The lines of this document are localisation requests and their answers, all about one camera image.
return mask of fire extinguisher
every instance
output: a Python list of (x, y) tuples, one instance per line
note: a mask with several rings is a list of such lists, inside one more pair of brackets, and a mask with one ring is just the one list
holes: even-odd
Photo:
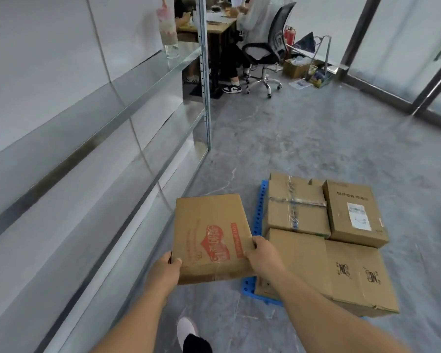
[(291, 26), (286, 26), (286, 29), (284, 30), (284, 40), (286, 41), (286, 44), (292, 46), (294, 44), (295, 38), (296, 38), (296, 30)]

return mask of black trousers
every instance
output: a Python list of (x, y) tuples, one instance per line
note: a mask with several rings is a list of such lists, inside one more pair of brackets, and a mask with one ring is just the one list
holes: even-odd
[(220, 55), (220, 70), (223, 76), (234, 78), (237, 74), (237, 63), (241, 63), (244, 68), (251, 66), (245, 54), (236, 44), (228, 45)]
[(212, 353), (212, 348), (205, 339), (189, 334), (183, 343), (183, 353)]

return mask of white shipping label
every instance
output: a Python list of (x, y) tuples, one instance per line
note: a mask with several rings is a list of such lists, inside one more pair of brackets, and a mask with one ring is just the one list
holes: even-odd
[(360, 204), (348, 203), (349, 219), (351, 225), (356, 229), (363, 229), (371, 231), (369, 219), (366, 215), (364, 206)]

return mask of chair base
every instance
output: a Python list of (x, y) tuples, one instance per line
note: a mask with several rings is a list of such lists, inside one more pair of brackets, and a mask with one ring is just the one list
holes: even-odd
[(261, 69), (261, 78), (258, 78), (256, 76), (249, 76), (245, 80), (247, 83), (247, 88), (246, 88), (246, 92), (245, 92), (246, 94), (250, 94), (250, 90), (253, 87), (262, 83), (266, 87), (266, 90), (268, 92), (268, 99), (271, 98), (271, 88), (268, 83), (277, 84), (277, 89), (282, 88), (282, 84), (279, 80), (272, 79), (272, 78), (270, 78), (270, 76), (268, 74), (266, 74), (266, 66), (265, 65), (263, 65), (263, 68)]

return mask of blue plastic pallet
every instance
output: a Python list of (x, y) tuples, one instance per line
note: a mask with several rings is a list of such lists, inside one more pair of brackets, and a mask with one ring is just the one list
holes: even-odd
[[(268, 181), (261, 181), (258, 193), (258, 202), (255, 209), (255, 218), (253, 220), (253, 230), (252, 235), (261, 235), (261, 221), (263, 219), (263, 201), (266, 195), (266, 189), (268, 188)], [(282, 306), (281, 301), (273, 300), (272, 298), (267, 298), (259, 295), (255, 295), (255, 283), (256, 276), (245, 277), (242, 279), (242, 293), (246, 296), (256, 298), (263, 301), (266, 304), (276, 304)]]

